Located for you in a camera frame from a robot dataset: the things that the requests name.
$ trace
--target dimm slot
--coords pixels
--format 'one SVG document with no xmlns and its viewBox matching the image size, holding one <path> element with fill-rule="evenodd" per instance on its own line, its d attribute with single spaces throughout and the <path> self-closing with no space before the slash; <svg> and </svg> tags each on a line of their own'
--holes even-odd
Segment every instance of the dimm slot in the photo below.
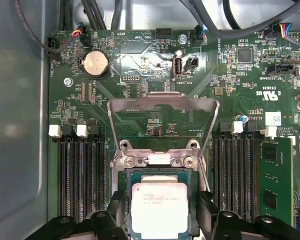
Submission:
<svg viewBox="0 0 300 240">
<path fill-rule="evenodd" d="M 92 143 L 91 147 L 91 211 L 94 212 L 96 208 L 96 161 L 97 161 L 97 150 L 96 144 Z"/>
<path fill-rule="evenodd" d="M 231 198 L 232 206 L 231 210 L 237 213 L 238 209 L 238 142 L 236 140 L 231 141 Z"/>
<path fill-rule="evenodd" d="M 96 208 L 97 210 L 103 210 L 105 208 L 105 155 L 104 144 L 102 142 L 96 143 L 96 159 L 97 159 L 97 198 Z"/>
<path fill-rule="evenodd" d="M 245 220 L 251 222 L 251 142 L 250 139 L 244 140 L 244 212 Z"/>
<path fill-rule="evenodd" d="M 63 214 L 63 143 L 57 143 L 57 214 Z"/>
<path fill-rule="evenodd" d="M 219 139 L 219 166 L 220 166 L 220 173 L 219 173 L 219 206 L 222 210 L 227 208 L 226 203 L 226 162 L 225 162 L 225 140 Z"/>
<path fill-rule="evenodd" d="M 80 220 L 80 195 L 79 195 L 79 143 L 74 143 L 74 163 L 73 163 L 73 174 L 74 174 L 74 219 L 78 223 Z"/>
<path fill-rule="evenodd" d="M 232 174 L 231 174 L 231 139 L 226 140 L 226 158 L 225 158 L 225 175 L 226 175 L 226 210 L 231 211 L 232 208 Z"/>
<path fill-rule="evenodd" d="M 81 217 L 82 220 L 85 219 L 85 217 L 88 214 L 88 208 L 87 208 L 87 194 L 88 194 L 88 181 L 87 181 L 87 144 L 85 142 L 80 143 L 80 161 L 81 161 L 81 200 L 80 203 L 82 204 L 81 208 Z"/>
<path fill-rule="evenodd" d="M 244 213 L 245 213 L 245 175 L 244 175 L 244 170 L 245 170 L 245 166 L 244 166 L 244 142 L 242 139 L 238 139 L 237 140 L 237 146 L 238 146 L 238 180 L 239 180 L 239 184 L 238 184 L 238 199 L 239 199 L 239 208 L 238 208 L 238 214 L 239 216 L 241 216 L 242 218 L 244 217 Z"/>
<path fill-rule="evenodd" d="M 215 139 L 213 140 L 213 182 L 214 182 L 214 189 L 213 189 L 213 193 L 214 193 L 214 202 L 219 205 L 219 193 L 218 193 L 218 188 L 219 188 L 219 183 L 218 183 L 218 179 L 219 179 L 219 163 L 218 163 L 218 159 L 219 159 L 219 140 Z"/>
<path fill-rule="evenodd" d="M 92 190 L 92 155 L 91 155 L 91 143 L 86 143 L 86 151 L 87 151 L 87 166 L 86 166 L 86 178 L 87 178 L 87 194 L 86 194 L 86 207 L 88 213 L 92 212 L 91 205 L 91 194 Z"/>
<path fill-rule="evenodd" d="M 258 140 L 252 139 L 251 140 L 251 176 L 252 176 L 252 182 L 251 182 L 251 220 L 252 222 L 257 217 L 258 209 L 258 195 L 257 195 L 257 182 L 258 182 L 258 174 L 257 174 L 257 152 L 259 152 L 258 146 Z"/>
<path fill-rule="evenodd" d="M 62 190 L 62 203 L 61 203 L 61 215 L 67 215 L 67 185 L 68 185 L 68 162 L 67 162 L 67 143 L 62 143 L 62 183 L 61 183 L 61 190 Z"/>
</svg>

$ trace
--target green circuit board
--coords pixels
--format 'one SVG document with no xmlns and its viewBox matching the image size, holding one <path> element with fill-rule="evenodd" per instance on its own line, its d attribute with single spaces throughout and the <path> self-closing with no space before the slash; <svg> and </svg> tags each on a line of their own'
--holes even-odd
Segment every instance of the green circuit board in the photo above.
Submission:
<svg viewBox="0 0 300 240">
<path fill-rule="evenodd" d="M 61 31 L 56 32 L 54 37 L 62 43 L 69 34 Z M 300 110 L 297 109 L 300 101 L 300 48 L 283 40 L 265 39 L 262 32 L 241 39 L 219 40 L 208 31 L 204 33 L 201 45 L 194 47 L 192 34 L 192 30 L 171 30 L 162 38 L 158 37 L 156 30 L 92 31 L 92 48 L 84 47 L 75 39 L 61 53 L 60 60 L 50 62 L 49 124 L 60 125 L 61 128 L 72 125 L 74 131 L 78 123 L 88 125 L 88 130 L 91 125 L 87 122 L 92 121 L 100 126 L 100 154 L 104 160 L 102 169 L 105 181 L 98 184 L 102 185 L 104 196 L 100 207 L 105 208 L 111 197 L 109 163 L 115 155 L 108 101 L 135 99 L 150 92 L 180 92 L 190 99 L 217 99 L 220 109 L 214 130 L 220 122 L 228 123 L 230 128 L 236 116 L 245 115 L 250 122 L 256 123 L 258 130 L 276 126 L 278 137 L 284 137 L 288 142 L 290 139 L 286 138 L 293 139 L 292 151 L 287 153 L 293 155 L 289 160 L 293 167 L 285 169 L 287 179 L 293 171 L 293 179 L 288 181 L 290 185 L 279 187 L 279 192 L 275 194 L 278 208 L 282 192 L 293 195 L 291 208 L 294 211 L 291 213 L 300 214 Z M 187 36 L 186 44 L 178 42 L 180 35 Z M 300 39 L 300 31 L 291 32 L 290 36 Z M 110 73 L 102 79 L 91 79 L 79 67 L 79 59 L 91 50 L 104 52 L 110 60 Z M 177 79 L 172 79 L 172 62 L 178 50 L 182 51 L 183 67 L 188 69 Z M 197 61 L 194 69 L 187 67 L 192 61 Z M 293 72 L 270 74 L 269 70 L 279 64 L 293 66 Z M 71 87 L 64 85 L 65 78 L 73 80 Z M 204 129 L 208 127 L 208 117 L 199 111 L 173 111 L 171 107 L 162 105 L 149 112 L 130 110 L 116 113 L 114 122 L 119 139 L 128 139 L 134 148 L 165 151 L 184 148 L 189 139 L 200 141 Z M 59 214 L 59 147 L 61 149 L 62 146 L 51 141 L 50 218 Z M 212 152 L 210 148 L 211 145 L 207 147 L 208 166 Z M 260 164 L 260 173 L 267 167 Z M 258 184 L 260 189 L 266 189 L 264 185 L 267 181 L 260 180 Z M 258 196 L 259 200 L 263 197 L 259 193 Z M 274 214 L 264 208 L 262 201 L 258 207 L 264 214 Z M 292 216 L 287 214 L 283 218 L 289 222 Z"/>
</svg>

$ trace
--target white label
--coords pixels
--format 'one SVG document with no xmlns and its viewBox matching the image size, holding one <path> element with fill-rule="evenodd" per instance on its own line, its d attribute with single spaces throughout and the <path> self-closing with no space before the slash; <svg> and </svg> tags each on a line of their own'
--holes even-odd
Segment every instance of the white label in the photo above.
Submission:
<svg viewBox="0 0 300 240">
<path fill-rule="evenodd" d="M 266 126 L 281 126 L 281 112 L 280 111 L 266 111 L 265 112 Z"/>
</svg>

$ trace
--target screw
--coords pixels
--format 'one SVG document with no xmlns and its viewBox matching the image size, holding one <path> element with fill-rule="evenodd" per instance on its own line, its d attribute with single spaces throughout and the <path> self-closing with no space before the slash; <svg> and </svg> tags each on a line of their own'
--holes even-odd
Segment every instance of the screw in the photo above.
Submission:
<svg viewBox="0 0 300 240">
<path fill-rule="evenodd" d="M 70 219 L 67 217 L 63 217 L 59 220 L 59 223 L 61 223 L 61 224 L 66 224 L 68 222 L 70 222 Z"/>
<path fill-rule="evenodd" d="M 266 224 L 272 224 L 273 223 L 273 221 L 268 217 L 263 217 L 261 220 L 263 222 L 265 222 Z"/>
<path fill-rule="evenodd" d="M 194 159 L 191 156 L 187 156 L 184 160 L 183 160 L 184 165 L 187 168 L 191 168 L 192 165 L 194 164 Z"/>
<path fill-rule="evenodd" d="M 223 213 L 223 216 L 225 216 L 227 218 L 232 218 L 234 215 L 231 212 L 226 211 Z"/>
<path fill-rule="evenodd" d="M 64 80 L 63 80 L 63 84 L 67 87 L 67 88 L 70 88 L 73 84 L 74 84 L 74 80 L 70 77 L 66 77 Z"/>
<path fill-rule="evenodd" d="M 188 37 L 187 35 L 184 35 L 184 34 L 181 34 L 179 37 L 178 37 L 178 42 L 180 44 L 186 44 L 188 42 Z"/>
<path fill-rule="evenodd" d="M 129 167 L 133 167 L 136 165 L 136 159 L 134 159 L 133 157 L 127 157 L 125 159 L 125 165 L 129 168 Z"/>
</svg>

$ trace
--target colored wires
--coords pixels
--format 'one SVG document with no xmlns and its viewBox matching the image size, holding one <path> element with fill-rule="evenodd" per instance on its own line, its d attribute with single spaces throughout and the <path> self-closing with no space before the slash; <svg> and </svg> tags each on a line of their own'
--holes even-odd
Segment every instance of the colored wires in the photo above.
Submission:
<svg viewBox="0 0 300 240">
<path fill-rule="evenodd" d="M 280 23 L 281 36 L 285 39 L 289 35 L 289 29 L 292 26 L 291 23 Z"/>
<path fill-rule="evenodd" d="M 78 37 L 79 35 L 82 35 L 83 33 L 83 24 L 82 23 L 79 23 L 78 27 L 76 28 L 76 30 L 74 30 L 72 33 L 71 33 L 71 36 L 72 37 Z"/>
<path fill-rule="evenodd" d="M 291 28 L 291 23 L 280 23 L 280 32 L 282 39 L 286 40 L 289 43 L 300 46 L 300 41 L 297 41 L 289 36 L 289 29 Z"/>
</svg>

